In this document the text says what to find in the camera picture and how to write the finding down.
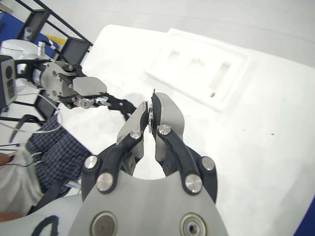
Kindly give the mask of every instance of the small metal object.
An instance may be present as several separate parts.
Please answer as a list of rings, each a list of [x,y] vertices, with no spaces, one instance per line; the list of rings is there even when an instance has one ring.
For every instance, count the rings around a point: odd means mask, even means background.
[[[120,137],[117,139],[117,141],[116,141],[116,145],[118,145],[119,143],[121,143],[125,137],[126,137],[125,135],[120,136]]]
[[[82,98],[80,101],[79,101],[79,106],[84,108],[84,109],[89,109],[91,108],[91,106],[93,105],[94,103],[94,100],[90,100],[90,99],[85,99],[85,98]]]
[[[41,42],[39,41],[38,42],[38,50],[37,50],[37,56],[45,56],[45,43],[44,42]]]
[[[91,223],[92,236],[115,236],[118,230],[118,221],[111,212],[102,212]]]
[[[96,104],[104,105],[104,106],[110,106],[111,104],[107,102],[108,97],[106,96],[99,96],[95,99]]]
[[[152,125],[153,125],[153,111],[152,108],[149,108],[149,133],[152,132]]]
[[[100,192],[105,192],[111,188],[114,183],[114,177],[111,173],[105,172],[99,175],[96,186]]]
[[[35,84],[37,84],[39,86],[41,85],[40,84],[40,76],[41,76],[41,74],[42,74],[42,72],[40,70],[34,69],[34,71],[33,71],[33,81],[34,81]]]
[[[201,163],[202,166],[208,171],[211,171],[215,168],[215,162],[209,157],[203,157],[201,159]]]
[[[180,222],[181,236],[206,236],[207,227],[204,220],[195,213],[188,213]]]
[[[93,167],[96,166],[96,163],[97,163],[97,156],[89,156],[85,162],[84,162],[84,166],[87,168],[87,169],[91,169]]]
[[[186,188],[193,193],[199,193],[202,189],[202,180],[198,175],[189,174],[185,178]]]
[[[140,130],[131,131],[130,137],[132,137],[133,139],[139,139],[141,137],[141,131]]]
[[[162,124],[159,128],[158,128],[159,133],[161,133],[162,135],[168,135],[171,132],[171,128],[166,125],[166,124]]]

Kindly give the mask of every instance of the metal rack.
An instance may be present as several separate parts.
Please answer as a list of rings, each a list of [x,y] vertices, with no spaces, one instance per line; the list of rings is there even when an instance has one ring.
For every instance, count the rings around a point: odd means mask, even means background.
[[[31,27],[33,30],[33,33],[31,35],[30,42],[34,42],[42,30],[45,23],[52,26],[54,29],[56,29],[58,32],[63,34],[67,37],[67,40],[62,47],[61,54],[64,55],[64,57],[69,61],[70,64],[81,64],[85,54],[89,52],[89,49],[93,44],[85,38],[81,33],[79,33],[77,30],[75,30],[72,26],[70,26],[64,19],[62,19],[59,15],[57,15],[52,9],[50,9],[48,6],[46,6],[44,3],[42,3],[40,0],[33,0],[36,2],[39,6],[41,6],[43,9],[40,10],[34,10],[27,4],[25,4],[21,0],[15,0],[20,5],[25,7],[30,11],[30,15],[28,16],[26,22],[24,23],[23,27],[21,28],[19,35],[17,36],[17,39],[23,39],[24,30],[26,27]],[[64,26],[66,26],[68,29],[70,29],[72,32],[74,32],[76,35],[78,35],[80,38],[71,37],[68,34],[66,34],[64,31],[62,31],[60,28],[58,28],[56,25],[51,23],[49,21],[49,17],[53,16],[57,20],[59,20]],[[60,56],[58,56],[57,60],[64,61]],[[48,100],[50,100],[45,90],[41,90],[40,94],[45,96]],[[54,105],[58,105],[57,102],[50,100]],[[47,120],[49,117],[51,117],[55,109],[48,104],[43,98],[37,97],[34,104],[24,104],[25,106],[32,106],[35,107],[38,113]]]

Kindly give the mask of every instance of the checkered fabric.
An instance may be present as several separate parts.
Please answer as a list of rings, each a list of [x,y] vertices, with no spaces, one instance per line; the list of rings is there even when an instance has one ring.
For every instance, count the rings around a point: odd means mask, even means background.
[[[39,129],[52,130],[58,127],[57,115],[52,116]],[[34,162],[43,161],[35,166],[36,174],[43,193],[60,179],[76,180],[80,177],[85,159],[91,153],[63,127],[50,133],[34,133],[26,144]]]

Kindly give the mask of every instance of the white floor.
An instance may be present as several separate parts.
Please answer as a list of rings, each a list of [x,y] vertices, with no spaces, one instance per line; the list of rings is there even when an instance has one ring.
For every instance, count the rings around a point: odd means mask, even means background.
[[[173,27],[315,66],[315,0],[41,1],[92,42],[108,24]]]

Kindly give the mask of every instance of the gray metal plate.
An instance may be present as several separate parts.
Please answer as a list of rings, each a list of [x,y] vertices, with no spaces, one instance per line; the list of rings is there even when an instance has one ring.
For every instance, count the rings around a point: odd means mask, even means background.
[[[160,180],[141,180],[120,171],[112,193],[101,194],[93,187],[69,235],[90,235],[93,218],[103,211],[117,218],[117,236],[180,235],[181,219],[191,212],[203,218],[207,235],[228,235],[207,191],[203,189],[197,196],[188,195],[182,188],[179,172]]]

